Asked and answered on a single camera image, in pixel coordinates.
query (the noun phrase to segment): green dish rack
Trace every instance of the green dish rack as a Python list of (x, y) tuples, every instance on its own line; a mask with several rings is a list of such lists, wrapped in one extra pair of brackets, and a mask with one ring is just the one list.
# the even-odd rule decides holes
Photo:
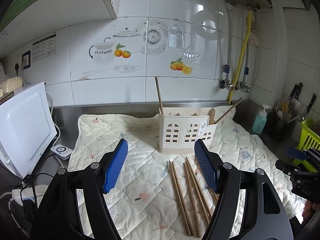
[[(320, 149), (320, 136), (315, 134), (309, 127), (314, 124), (311, 118), (303, 120), (300, 125), (302, 127), (300, 142), (297, 146), (298, 150), (308, 150), (310, 147), (319, 150)], [(298, 166), (300, 163), (310, 172), (317, 172), (317, 170), (311, 166), (307, 161), (293, 160), (293, 164)]]

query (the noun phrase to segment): microwave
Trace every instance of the microwave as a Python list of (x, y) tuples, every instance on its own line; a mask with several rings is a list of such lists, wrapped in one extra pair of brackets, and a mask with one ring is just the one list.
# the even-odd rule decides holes
[(16, 176), (31, 174), (56, 134), (43, 82), (0, 105), (0, 160)]

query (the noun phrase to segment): soap dispenser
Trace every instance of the soap dispenser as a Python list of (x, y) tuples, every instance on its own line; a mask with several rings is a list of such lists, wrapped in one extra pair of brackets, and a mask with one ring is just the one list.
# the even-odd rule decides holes
[(263, 128), (266, 124), (267, 121), (267, 112), (266, 109), (271, 108), (270, 106), (263, 105), (263, 110), (260, 111), (259, 114), (257, 114), (256, 119), (254, 120), (253, 126), (252, 126), (252, 131), (261, 134), (263, 131)]

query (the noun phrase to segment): white quilted cloth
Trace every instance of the white quilted cloth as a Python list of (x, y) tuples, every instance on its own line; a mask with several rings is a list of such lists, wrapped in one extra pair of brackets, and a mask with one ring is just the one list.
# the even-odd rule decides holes
[[(216, 118), (228, 106), (216, 107)], [(224, 162), (230, 162), (240, 170), (254, 171), (262, 168), (285, 207), (289, 218), (301, 213), (305, 200), (292, 194), (289, 176), (275, 168), (276, 156), (268, 150), (256, 135), (249, 135), (233, 122), (230, 112), (215, 130), (210, 151), (219, 154)], [(196, 166), (193, 154), (161, 154), (158, 149), (158, 115), (152, 118), (135, 118), (121, 114), (81, 115), (78, 120), (79, 137), (73, 150), (69, 171), (81, 170), (92, 162), (98, 162), (105, 152), (113, 151), (121, 138), (128, 141), (128, 155), (119, 175), (116, 187), (105, 195), (105, 200), (122, 239), (187, 239), (184, 222), (176, 201), (172, 178), (167, 173), (168, 161), (174, 161), (190, 219), (194, 221), (191, 197), (184, 178), (185, 156), (197, 173), (206, 199), (214, 210), (212, 196)], [(240, 230), (245, 191), (241, 190), (239, 208), (231, 236)], [(78, 191), (78, 203), (84, 233), (92, 236), (82, 190)], [(207, 224), (201, 205), (196, 203), (201, 233)]]

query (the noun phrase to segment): blue gripper pad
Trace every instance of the blue gripper pad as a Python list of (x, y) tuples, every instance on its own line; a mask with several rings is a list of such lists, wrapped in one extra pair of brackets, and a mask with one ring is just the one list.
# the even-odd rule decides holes
[(285, 151), (286, 155), (294, 158), (294, 159), (298, 159), (300, 161), (304, 161), (304, 160), (307, 160), (308, 157), (307, 157), (307, 154), (303, 151), (299, 151), (297, 149), (294, 149), (294, 148), (288, 148), (286, 149)]
[(205, 181), (207, 182), (208, 187), (217, 193), (219, 189), (217, 171), (212, 166), (207, 151), (208, 149), (205, 147), (201, 139), (195, 142), (195, 155), (200, 164)]
[(103, 189), (106, 193), (109, 193), (112, 188), (115, 187), (118, 180), (123, 163), (128, 154), (128, 142), (121, 140), (113, 152), (113, 158), (106, 171), (106, 179), (103, 185)]

